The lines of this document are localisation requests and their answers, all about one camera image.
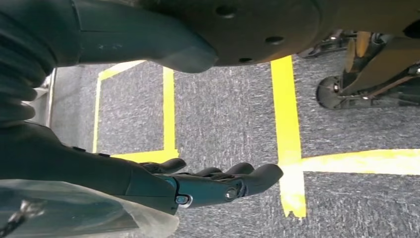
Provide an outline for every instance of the yellow tape line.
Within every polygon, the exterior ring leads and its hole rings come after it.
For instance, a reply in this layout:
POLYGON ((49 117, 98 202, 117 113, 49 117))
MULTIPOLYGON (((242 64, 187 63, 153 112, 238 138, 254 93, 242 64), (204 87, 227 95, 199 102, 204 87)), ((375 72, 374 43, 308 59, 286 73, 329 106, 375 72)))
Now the yellow tape line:
POLYGON ((371 150, 305 158, 308 172, 420 175, 420 149, 371 150))
POLYGON ((99 106, 101 100, 101 84, 102 81, 96 81, 96 97, 95 97, 95 117, 94 117, 94 126, 93 126, 93 146, 92 153, 97 153, 98 151, 98 127, 99 127, 99 106))
POLYGON ((117 75, 121 72, 124 72, 124 71, 128 70, 128 69, 131 69, 132 67, 134 67, 138 64, 141 64, 143 62, 144 62, 144 60, 136 60, 136 61, 116 64, 116 65, 112 66, 111 68, 100 72, 98 80, 102 81, 102 80, 111 78, 112 76, 115 76, 115 75, 117 75))
POLYGON ((301 144, 295 83, 291 56, 271 62, 273 98, 277 133, 278 165, 284 171, 280 179, 280 200, 286 216, 306 216, 305 182, 300 167, 301 144))
POLYGON ((175 145, 175 79, 172 69, 163 68, 163 149, 175 145))
POLYGON ((119 63, 112 66, 109 69, 106 69, 98 74, 98 79, 96 83, 96 97, 95 97, 95 116, 94 116, 94 129, 93 129, 93 145, 92 153, 97 153, 98 151, 98 130, 99 130, 99 109, 101 101, 101 85, 102 81, 111 78, 125 70, 128 70, 138 64, 143 63, 144 60, 137 60, 131 62, 119 63))
POLYGON ((170 159, 178 158, 179 153, 177 150, 160 150, 160 151, 113 155, 113 157, 121 158, 124 160, 131 160, 136 163, 145 163, 145 162, 163 163, 170 159))
POLYGON ((163 68, 163 150, 113 155, 137 163, 163 163, 179 157, 175 149, 175 78, 174 71, 163 68))

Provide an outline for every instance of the caster wheel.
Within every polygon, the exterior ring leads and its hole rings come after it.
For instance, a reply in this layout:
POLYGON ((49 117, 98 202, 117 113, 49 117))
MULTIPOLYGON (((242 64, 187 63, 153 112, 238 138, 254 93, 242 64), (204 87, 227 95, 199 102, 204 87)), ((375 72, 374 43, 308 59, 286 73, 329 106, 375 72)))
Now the caster wheel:
POLYGON ((327 109, 340 109, 345 101, 338 96, 340 90, 340 77, 331 76, 323 79, 316 89, 316 100, 319 105, 327 109))

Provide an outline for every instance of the screw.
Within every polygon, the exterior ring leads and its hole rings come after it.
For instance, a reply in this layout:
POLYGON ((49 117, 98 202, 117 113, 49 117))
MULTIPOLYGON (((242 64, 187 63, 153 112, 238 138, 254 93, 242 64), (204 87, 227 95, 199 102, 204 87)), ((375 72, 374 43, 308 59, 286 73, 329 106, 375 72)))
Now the screw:
POLYGON ((186 196, 177 196, 175 199, 175 202, 181 205, 187 204, 188 203, 188 197, 186 196))
POLYGON ((237 193, 236 193, 235 189, 230 189, 226 192, 226 198, 227 199, 234 199, 234 198, 236 198, 236 196, 237 196, 237 193))
POLYGON ((338 87, 337 84, 334 84, 334 86, 332 86, 332 89, 334 90, 335 93, 338 93, 338 91, 340 91, 340 87, 338 87))

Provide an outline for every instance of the circular base plate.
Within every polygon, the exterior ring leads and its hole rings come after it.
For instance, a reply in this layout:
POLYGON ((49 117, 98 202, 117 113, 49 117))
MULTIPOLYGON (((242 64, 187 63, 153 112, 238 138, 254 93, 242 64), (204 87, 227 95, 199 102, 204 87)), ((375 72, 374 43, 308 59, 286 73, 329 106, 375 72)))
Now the circular base plate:
POLYGON ((212 45, 217 65, 267 62, 301 52, 332 31, 335 1, 139 0, 180 19, 212 45))
POLYGON ((344 99, 338 98, 339 76, 331 76, 323 79, 316 89, 316 100, 319 105, 327 109, 340 109, 344 99))

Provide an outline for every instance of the robotic finger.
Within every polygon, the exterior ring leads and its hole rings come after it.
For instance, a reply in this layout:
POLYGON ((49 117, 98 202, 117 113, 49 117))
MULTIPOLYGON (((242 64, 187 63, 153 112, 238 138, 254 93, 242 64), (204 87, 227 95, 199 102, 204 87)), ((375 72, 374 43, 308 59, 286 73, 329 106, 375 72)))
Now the robotic finger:
POLYGON ((180 207, 193 208, 228 203, 262 193, 283 176, 283 171, 274 164, 254 170, 248 163, 239 163, 225 173, 217 168, 208 168, 196 174, 156 176, 176 188, 175 202, 180 207))

